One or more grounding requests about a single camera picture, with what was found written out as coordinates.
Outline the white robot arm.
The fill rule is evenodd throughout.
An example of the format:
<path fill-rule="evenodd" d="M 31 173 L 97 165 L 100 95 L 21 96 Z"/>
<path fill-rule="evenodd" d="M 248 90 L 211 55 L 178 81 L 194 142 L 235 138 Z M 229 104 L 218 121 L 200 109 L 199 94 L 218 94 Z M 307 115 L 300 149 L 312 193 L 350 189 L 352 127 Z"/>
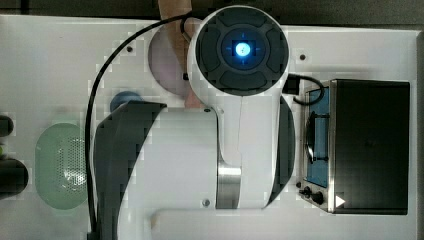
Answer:
<path fill-rule="evenodd" d="M 152 240 L 161 210 L 263 209 L 293 171 L 295 127 L 282 95 L 289 46 L 262 10 L 215 11 L 193 35 L 198 110 L 128 101 L 96 129 L 98 227 L 90 240 Z"/>

